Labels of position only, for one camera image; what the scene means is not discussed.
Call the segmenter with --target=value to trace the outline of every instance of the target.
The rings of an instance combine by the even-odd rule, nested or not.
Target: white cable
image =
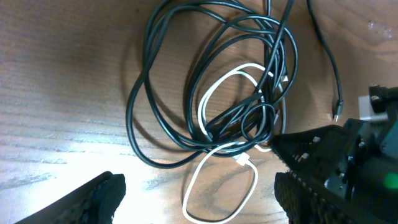
[[[214,84],[212,84],[212,86],[210,86],[210,88],[206,91],[206,93],[203,95],[202,99],[199,102],[199,107],[198,107],[198,123],[199,123],[199,127],[202,131],[202,133],[208,137],[208,133],[205,129],[205,126],[207,124],[207,120],[206,120],[206,106],[208,103],[208,100],[210,99],[210,96],[213,94],[213,92],[217,89],[217,87],[224,81],[226,80],[228,77],[232,76],[232,75],[243,75],[246,78],[248,78],[254,86],[257,86],[257,81],[250,76],[249,74],[247,74],[246,72],[240,71],[240,69],[246,68],[246,67],[255,67],[258,68],[262,71],[265,70],[265,68],[261,65],[258,65],[256,63],[245,63],[243,65],[240,65],[234,69],[232,69],[231,71],[229,71],[228,73],[226,73],[225,75],[223,75],[221,78],[219,78],[216,82],[214,82]],[[274,74],[272,74],[271,72],[268,73],[269,76],[273,77]],[[279,91],[282,92],[282,85],[279,84]],[[260,98],[261,102],[264,102],[264,97],[262,96]],[[285,111],[286,111],[286,103],[285,103],[285,98],[282,99],[282,112],[283,112],[283,120],[282,120],[282,132],[284,132],[284,127],[285,127],[285,121],[286,121],[286,115],[285,115]],[[263,119],[261,122],[261,126],[260,129],[262,129],[265,126],[266,123],[266,107],[263,106],[262,107],[262,113],[263,113]],[[263,149],[262,147],[255,145],[254,146],[256,149],[258,149],[261,152],[269,152],[271,151],[271,148],[267,148],[267,149]]]
[[[188,203],[189,195],[191,194],[192,187],[193,187],[193,185],[194,185],[194,183],[195,183],[195,181],[196,181],[196,179],[197,179],[197,177],[198,177],[199,171],[200,171],[200,169],[202,168],[202,166],[204,165],[204,163],[206,162],[206,160],[207,160],[211,155],[213,155],[216,151],[219,151],[220,149],[223,149],[223,148],[225,148],[225,147],[232,146],[232,145],[234,145],[234,144],[244,144],[244,142],[231,142],[231,143],[224,144],[224,145],[222,145],[222,146],[218,146],[217,148],[215,148],[215,149],[213,149],[212,151],[210,151],[210,152],[200,161],[200,163],[199,163],[197,169],[196,169],[195,172],[193,173],[191,182],[189,183],[189,186],[188,186],[188,188],[187,188],[187,191],[185,192],[185,195],[184,195],[184,200],[183,200],[183,202],[182,202],[182,213],[184,214],[184,216],[185,216],[185,218],[186,218],[187,220],[190,220],[191,222],[197,223],[197,224],[208,224],[208,223],[212,223],[212,224],[223,224],[223,223],[229,222],[229,221],[231,221],[231,220],[242,210],[242,208],[244,207],[244,205],[246,204],[246,202],[248,202],[250,196],[253,194],[254,188],[256,187],[257,182],[258,182],[259,173],[258,173],[258,171],[257,171],[256,166],[255,166],[252,162],[249,161],[249,156],[248,156],[246,153],[244,153],[244,154],[239,155],[239,157],[235,157],[234,159],[236,159],[236,161],[237,161],[239,164],[241,164],[241,165],[242,165],[242,164],[243,164],[243,165],[247,164],[247,165],[249,165],[250,167],[252,167],[252,169],[253,169],[253,171],[254,171],[254,177],[253,177],[253,182],[252,182],[252,184],[251,184],[251,188],[250,188],[249,192],[248,192],[248,193],[246,194],[246,196],[243,198],[243,200],[242,200],[242,202],[239,204],[238,208],[237,208],[232,214],[230,214],[228,217],[226,217],[226,218],[224,218],[224,219],[222,219],[222,220],[217,220],[217,221],[202,220],[202,219],[199,220],[198,218],[195,218],[194,216],[190,215],[190,214],[188,213],[188,211],[187,211],[187,203]]]

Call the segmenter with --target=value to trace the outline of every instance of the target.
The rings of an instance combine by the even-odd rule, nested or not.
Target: black cable
[[[161,4],[159,4],[154,12],[152,13],[144,34],[144,44],[142,46],[142,71],[138,76],[131,92],[129,95],[129,99],[127,101],[127,109],[126,109],[126,126],[127,126],[127,136],[131,143],[131,146],[137,156],[143,160],[146,164],[157,168],[169,169],[178,166],[182,166],[187,162],[190,162],[197,156],[199,156],[203,152],[209,152],[213,148],[220,146],[222,144],[226,144],[232,142],[238,138],[243,136],[247,137],[247,133],[250,132],[253,128],[255,128],[262,121],[262,113],[258,112],[256,109],[260,106],[260,104],[256,104],[253,106],[255,101],[258,101],[261,96],[264,98],[271,99],[270,102],[267,102],[263,106],[266,105],[266,121],[268,121],[265,128],[258,129],[256,135],[248,139],[247,142],[240,145],[233,145],[229,148],[223,149],[222,152],[214,153],[214,156],[218,157],[231,157],[242,152],[245,152],[252,147],[254,147],[259,142],[264,142],[268,140],[272,136],[273,132],[273,117],[275,116],[275,109],[278,102],[286,95],[290,87],[292,86],[295,76],[297,73],[297,62],[298,62],[298,53],[297,46],[294,41],[292,34],[289,32],[287,28],[285,28],[285,24],[287,22],[287,18],[289,16],[290,9],[293,5],[294,0],[288,0],[287,7],[284,13],[282,20],[279,22],[271,17],[258,15],[252,9],[246,7],[241,2],[237,0],[230,1],[220,1],[220,0],[194,0],[185,3],[178,4],[174,7],[169,8],[168,10],[164,10],[166,5],[170,2],[170,0],[164,0]],[[230,7],[233,9],[237,9],[245,12],[247,15],[240,16],[232,21],[227,20],[223,16],[217,14],[214,11],[211,11],[203,6],[205,5],[219,5],[223,7]],[[222,23],[224,26],[217,32],[217,34],[211,39],[206,49],[203,51],[200,59],[195,65],[192,76],[190,77],[187,84],[187,92],[184,98],[184,110],[185,117],[187,122],[187,127],[190,133],[190,137],[188,138],[176,130],[174,130],[171,125],[169,125],[166,120],[161,115],[153,93],[152,87],[150,85],[149,72],[156,55],[159,52],[160,46],[164,39],[165,33],[167,31],[167,27],[169,22],[174,14],[182,12],[182,11],[196,11],[200,13],[204,13]],[[245,20],[253,20],[258,29],[251,27],[244,27],[239,25],[239,22]],[[248,34],[243,34],[238,37],[235,37],[216,48],[216,45],[219,45],[219,39],[221,35],[223,35],[224,31],[228,28],[233,28],[237,30],[241,30],[247,32]],[[287,68],[285,64],[285,49],[284,42],[280,41],[281,38],[287,38],[292,44],[293,52],[294,52],[294,66],[292,72],[290,74],[290,80],[286,87],[283,89],[282,93],[279,96],[273,95],[273,90],[275,89],[274,83],[280,80],[282,75],[286,75]],[[237,105],[232,106],[230,109],[226,110],[221,115],[217,116],[214,120],[210,121],[206,128],[209,130],[209,133],[215,133],[212,138],[206,138],[203,133],[199,133],[197,131],[197,127],[193,122],[193,96],[195,94],[195,90],[198,86],[198,83],[209,66],[209,64],[216,58],[216,56],[221,53],[225,48],[230,45],[239,42],[240,40],[245,39],[259,39],[264,44],[264,55],[266,56],[265,66],[266,69],[274,74],[273,77],[263,74],[261,80],[270,80],[266,81],[256,87],[257,90],[264,88],[267,85],[267,88],[271,89],[271,95],[266,96],[265,93],[253,93],[252,96],[246,98],[245,100],[239,102]],[[138,143],[135,139],[134,129],[132,126],[132,117],[133,117],[133,109],[134,102],[136,100],[136,96],[138,94],[139,89],[142,84],[145,84],[145,89],[147,93],[147,97],[150,103],[150,106],[155,114],[156,119],[158,120],[160,126],[167,133],[167,135],[175,142],[179,147],[181,147],[184,151],[194,152],[191,156],[188,156],[186,159],[182,161],[178,161],[172,164],[161,164],[156,161],[153,161],[146,157],[142,151],[139,149]]]
[[[337,92],[338,92],[338,100],[336,102],[335,107],[333,108],[333,119],[336,116],[336,120],[337,120],[338,116],[343,112],[343,104],[344,104],[344,101],[343,101],[343,90],[342,90],[341,82],[340,82],[340,75],[338,73],[335,56],[333,56],[333,53],[331,52],[328,43],[326,42],[324,36],[322,35],[318,19],[315,16],[315,14],[313,13],[311,0],[307,0],[307,6],[308,6],[308,12],[310,13],[310,16],[311,16],[311,19],[312,19],[312,22],[313,22],[313,26],[315,28],[315,33],[317,34],[317,37],[318,37],[319,41],[323,45],[323,48],[325,48],[325,51],[326,51],[326,53],[328,54],[328,56],[330,58],[331,65],[332,65],[333,71],[335,73],[336,84],[337,84]]]
[[[267,16],[271,16],[271,0],[267,0]]]

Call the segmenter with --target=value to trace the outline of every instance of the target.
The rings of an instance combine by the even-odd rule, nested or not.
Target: cable plug
[[[232,157],[238,164],[244,166],[248,163],[250,156],[247,153],[242,153]]]
[[[338,120],[338,117],[343,112],[343,105],[344,105],[344,100],[337,100],[336,106],[333,108],[333,120],[336,118],[336,122]]]

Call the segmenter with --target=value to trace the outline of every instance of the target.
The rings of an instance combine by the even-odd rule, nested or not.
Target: wood grain
[[[127,194],[114,223],[188,223],[181,213],[182,192],[201,158],[178,169],[153,169],[132,152],[124,124],[126,99],[140,72],[142,32],[158,2],[0,3],[0,223],[36,212],[106,170],[126,176]],[[280,17],[284,4],[275,1],[272,15]],[[261,1],[247,5],[262,8]],[[345,111],[338,124],[343,124],[358,117],[358,96],[367,94],[369,83],[398,85],[398,2],[324,0],[314,6],[341,73]],[[220,10],[226,16],[234,13]],[[370,28],[370,21],[377,26]],[[175,16],[151,70],[158,104],[181,132],[183,85],[198,48],[217,24],[197,13]],[[287,130],[327,125],[334,79],[305,1],[295,3],[288,27],[300,58],[297,81],[287,97]],[[198,97],[235,65],[260,62],[258,46],[248,40],[226,49],[206,71]],[[236,94],[239,89],[243,95]],[[187,156],[174,151],[176,145],[158,125],[143,91],[134,110],[142,150],[164,162]],[[251,91],[249,82],[228,79],[210,100],[209,117]],[[275,173],[286,167],[272,154],[250,154],[259,184],[231,223],[287,223],[273,190]],[[188,209],[199,217],[223,218],[242,199],[251,178],[248,167],[211,158]]]

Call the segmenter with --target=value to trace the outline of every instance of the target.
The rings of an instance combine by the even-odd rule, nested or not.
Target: charging cable
[[[239,204],[239,206],[237,207],[237,209],[236,209],[232,214],[230,214],[228,217],[226,217],[226,218],[224,218],[224,219],[222,219],[222,220],[216,220],[216,221],[213,221],[213,220],[204,220],[204,219],[201,219],[201,218],[194,217],[193,215],[189,214],[189,213],[188,213],[188,210],[187,210],[188,198],[189,198],[189,195],[191,194],[192,187],[193,187],[193,185],[194,185],[194,183],[195,183],[195,181],[196,181],[196,179],[197,179],[197,177],[198,177],[198,174],[199,174],[200,169],[203,167],[203,165],[204,165],[204,163],[206,162],[206,160],[207,160],[208,158],[210,158],[210,156],[211,156],[212,154],[214,154],[215,152],[219,151],[220,149],[223,149],[223,148],[226,148],[226,147],[235,145],[235,144],[244,144],[244,143],[245,143],[245,142],[231,142],[231,143],[224,144],[224,145],[222,145],[222,146],[218,146],[218,147],[216,147],[215,149],[213,149],[212,151],[210,151],[210,152],[200,161],[200,163],[199,163],[197,169],[196,169],[195,172],[193,173],[191,182],[189,183],[189,186],[188,186],[188,188],[187,188],[187,191],[185,192],[185,195],[184,195],[184,200],[183,200],[183,202],[182,202],[182,213],[183,213],[184,217],[185,217],[187,220],[190,220],[191,222],[197,223],[197,224],[207,224],[207,223],[223,224],[223,223],[226,223],[226,222],[231,221],[231,220],[242,210],[242,208],[244,207],[244,205],[246,204],[246,202],[248,202],[250,196],[251,196],[251,195],[253,194],[253,192],[254,192],[254,188],[255,188],[256,185],[257,185],[258,178],[259,178],[259,173],[258,173],[258,171],[257,171],[256,166],[249,160],[249,155],[247,155],[247,154],[244,152],[244,153],[242,153],[242,154],[240,154],[240,155],[234,156],[233,158],[234,158],[234,159],[236,160],[236,162],[237,162],[238,164],[240,164],[241,166],[249,165],[250,167],[252,167],[252,169],[253,169],[253,171],[254,171],[254,177],[253,177],[253,181],[252,181],[252,184],[251,184],[251,187],[250,187],[249,191],[247,192],[247,194],[245,195],[245,197],[243,198],[242,202]]]

